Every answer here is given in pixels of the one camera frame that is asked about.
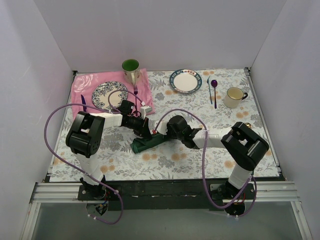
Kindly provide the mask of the purple metallic spoon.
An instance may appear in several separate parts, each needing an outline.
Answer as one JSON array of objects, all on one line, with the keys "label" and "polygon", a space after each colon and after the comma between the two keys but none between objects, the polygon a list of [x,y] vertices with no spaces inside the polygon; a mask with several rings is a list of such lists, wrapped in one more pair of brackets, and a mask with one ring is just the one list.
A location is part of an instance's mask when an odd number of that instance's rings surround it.
[{"label": "purple metallic spoon", "polygon": [[214,90],[214,108],[217,109],[217,97],[216,97],[216,87],[218,86],[217,80],[212,80],[211,81],[211,86],[213,87]]}]

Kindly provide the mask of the blue metallic teaspoon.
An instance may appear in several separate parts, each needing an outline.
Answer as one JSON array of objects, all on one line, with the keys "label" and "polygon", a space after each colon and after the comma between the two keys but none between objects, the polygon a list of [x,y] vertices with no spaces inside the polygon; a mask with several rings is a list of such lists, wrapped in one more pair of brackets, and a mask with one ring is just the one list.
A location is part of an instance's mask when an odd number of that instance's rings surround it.
[{"label": "blue metallic teaspoon", "polygon": [[212,94],[211,94],[210,76],[207,78],[206,83],[207,83],[207,85],[208,85],[208,92],[209,92],[210,104],[212,105],[212,104],[213,104],[213,101],[212,101]]}]

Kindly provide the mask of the silver aluminium frame rail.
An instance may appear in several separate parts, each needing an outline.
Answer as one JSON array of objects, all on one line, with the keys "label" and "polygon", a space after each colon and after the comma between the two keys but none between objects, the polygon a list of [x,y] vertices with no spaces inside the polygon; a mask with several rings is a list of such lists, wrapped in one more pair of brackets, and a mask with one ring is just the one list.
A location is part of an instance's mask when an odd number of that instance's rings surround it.
[{"label": "silver aluminium frame rail", "polygon": [[29,203],[83,203],[78,200],[80,183],[36,183]]}]

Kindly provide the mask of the purple blue knife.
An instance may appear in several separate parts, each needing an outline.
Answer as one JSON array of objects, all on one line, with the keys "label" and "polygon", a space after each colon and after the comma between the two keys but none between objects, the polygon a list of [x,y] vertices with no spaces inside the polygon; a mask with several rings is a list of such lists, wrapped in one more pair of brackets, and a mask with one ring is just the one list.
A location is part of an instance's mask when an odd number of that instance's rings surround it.
[{"label": "purple blue knife", "polygon": [[85,97],[81,94],[80,95],[80,97],[81,97],[81,103],[83,104],[83,111],[84,112],[87,112],[87,107],[86,107],[86,100],[85,100]]}]

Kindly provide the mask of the blue floral patterned plate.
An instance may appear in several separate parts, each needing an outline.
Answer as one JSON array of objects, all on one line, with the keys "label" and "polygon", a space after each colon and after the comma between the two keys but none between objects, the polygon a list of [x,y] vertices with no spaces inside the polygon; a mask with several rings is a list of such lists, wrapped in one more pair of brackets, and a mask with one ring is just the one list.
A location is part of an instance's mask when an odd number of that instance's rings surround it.
[{"label": "blue floral patterned plate", "polygon": [[99,109],[110,110],[111,107],[108,102],[108,97],[110,93],[115,90],[119,91],[113,93],[109,100],[114,107],[119,107],[123,100],[128,99],[129,93],[126,92],[128,90],[127,87],[123,83],[118,81],[108,81],[97,86],[91,96],[93,105]]}]

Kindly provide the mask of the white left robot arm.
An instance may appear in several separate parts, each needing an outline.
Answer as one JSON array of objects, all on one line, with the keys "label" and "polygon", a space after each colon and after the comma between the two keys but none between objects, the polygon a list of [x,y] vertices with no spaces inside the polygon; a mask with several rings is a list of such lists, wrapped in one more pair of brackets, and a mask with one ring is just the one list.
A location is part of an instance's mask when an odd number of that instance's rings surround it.
[{"label": "white left robot arm", "polygon": [[106,187],[99,183],[105,182],[105,176],[100,170],[96,153],[100,147],[103,131],[108,128],[126,127],[134,134],[147,140],[152,139],[149,129],[149,119],[144,113],[133,115],[134,103],[123,100],[117,110],[120,113],[88,113],[80,111],[66,137],[66,145],[75,154],[80,167],[85,173],[80,179],[84,190],[95,200],[106,196]]}]

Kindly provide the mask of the gold spoon teal handle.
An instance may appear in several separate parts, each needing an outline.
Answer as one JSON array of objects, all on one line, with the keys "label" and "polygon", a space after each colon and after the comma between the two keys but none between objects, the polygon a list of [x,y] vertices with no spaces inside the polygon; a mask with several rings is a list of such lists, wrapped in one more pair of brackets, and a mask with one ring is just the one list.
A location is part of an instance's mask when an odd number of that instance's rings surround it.
[{"label": "gold spoon teal handle", "polygon": [[246,124],[246,126],[247,126],[248,128],[251,128],[251,127],[252,127],[252,125],[251,125],[249,122],[246,122],[245,124]]}]

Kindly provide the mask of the floral patterned tablecloth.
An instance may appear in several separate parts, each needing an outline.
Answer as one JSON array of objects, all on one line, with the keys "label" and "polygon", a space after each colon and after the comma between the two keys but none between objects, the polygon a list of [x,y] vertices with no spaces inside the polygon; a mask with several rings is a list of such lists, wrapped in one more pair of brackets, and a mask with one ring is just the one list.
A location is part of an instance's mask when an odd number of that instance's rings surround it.
[{"label": "floral patterned tablecloth", "polygon": [[[171,88],[170,71],[150,71],[147,75],[155,110],[149,117],[151,121],[161,117],[169,120],[181,115],[192,128],[207,127],[209,130],[230,129],[236,122],[250,123],[256,133],[264,139],[268,138],[250,81],[243,69],[201,70],[201,88],[188,95],[179,94]],[[217,80],[217,109],[214,107],[212,80]],[[224,104],[227,90],[232,87],[248,93],[237,108],[228,108]],[[135,154],[130,146],[134,138],[133,131],[124,127],[104,131],[97,157],[100,170],[107,180],[227,178],[236,165],[223,148],[208,148],[206,151],[189,149],[178,140]]]}]

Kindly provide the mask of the white plate blue lettered rim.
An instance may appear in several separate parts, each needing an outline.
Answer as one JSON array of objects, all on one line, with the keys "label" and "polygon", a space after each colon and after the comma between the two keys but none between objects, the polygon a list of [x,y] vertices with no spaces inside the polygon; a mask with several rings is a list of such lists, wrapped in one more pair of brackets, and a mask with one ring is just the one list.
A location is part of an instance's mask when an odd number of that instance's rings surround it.
[{"label": "white plate blue lettered rim", "polygon": [[169,84],[176,92],[189,95],[197,92],[202,86],[201,76],[191,69],[179,69],[169,77]]}]

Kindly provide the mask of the green interior ceramic mug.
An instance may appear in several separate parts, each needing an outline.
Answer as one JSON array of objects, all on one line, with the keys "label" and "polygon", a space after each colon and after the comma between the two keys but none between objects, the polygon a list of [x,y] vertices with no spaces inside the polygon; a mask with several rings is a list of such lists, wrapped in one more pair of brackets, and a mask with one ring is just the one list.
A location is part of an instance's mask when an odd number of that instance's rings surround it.
[{"label": "green interior ceramic mug", "polygon": [[140,64],[136,59],[127,59],[122,63],[124,78],[128,83],[136,85],[141,77]]}]

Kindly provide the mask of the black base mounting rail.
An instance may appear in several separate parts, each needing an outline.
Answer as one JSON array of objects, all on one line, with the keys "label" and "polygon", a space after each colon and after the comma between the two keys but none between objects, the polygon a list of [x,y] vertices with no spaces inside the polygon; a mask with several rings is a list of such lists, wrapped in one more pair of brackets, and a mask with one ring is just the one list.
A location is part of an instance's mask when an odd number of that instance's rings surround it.
[{"label": "black base mounting rail", "polygon": [[217,211],[215,205],[227,204],[239,192],[225,179],[208,179],[206,184],[208,193],[205,193],[201,179],[114,181],[110,183],[110,189],[101,185],[90,187],[82,183],[77,199],[97,203],[99,213],[121,209]]}]

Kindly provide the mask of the purple metallic fork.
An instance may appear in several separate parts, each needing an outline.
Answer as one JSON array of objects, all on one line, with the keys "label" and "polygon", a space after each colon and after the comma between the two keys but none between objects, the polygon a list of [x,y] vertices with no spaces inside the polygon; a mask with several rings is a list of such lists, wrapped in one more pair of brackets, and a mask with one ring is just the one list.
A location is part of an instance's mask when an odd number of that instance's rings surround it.
[{"label": "purple metallic fork", "polygon": [[133,86],[133,93],[135,96],[135,112],[134,114],[138,115],[138,87],[136,85]]}]

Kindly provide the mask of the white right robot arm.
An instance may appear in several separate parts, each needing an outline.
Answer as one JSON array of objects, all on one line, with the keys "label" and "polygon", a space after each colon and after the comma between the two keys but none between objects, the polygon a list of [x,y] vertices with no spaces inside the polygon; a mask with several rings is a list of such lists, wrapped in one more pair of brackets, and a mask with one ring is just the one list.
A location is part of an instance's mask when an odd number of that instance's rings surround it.
[{"label": "white right robot arm", "polygon": [[181,141],[189,149],[224,148],[232,156],[235,166],[225,183],[225,195],[237,199],[245,192],[244,185],[256,166],[270,149],[269,144],[243,122],[231,128],[206,130],[192,128],[180,115],[167,123],[161,122],[160,134]]}]

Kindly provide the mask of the dark green cloth napkin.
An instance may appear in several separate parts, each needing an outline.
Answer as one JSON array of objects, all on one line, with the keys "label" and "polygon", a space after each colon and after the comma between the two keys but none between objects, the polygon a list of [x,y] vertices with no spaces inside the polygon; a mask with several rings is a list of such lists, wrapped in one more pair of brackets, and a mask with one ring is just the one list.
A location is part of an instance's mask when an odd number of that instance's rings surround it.
[{"label": "dark green cloth napkin", "polygon": [[134,154],[138,154],[172,140],[174,139],[168,135],[156,133],[151,135],[151,139],[135,138],[130,144],[130,147]]}]

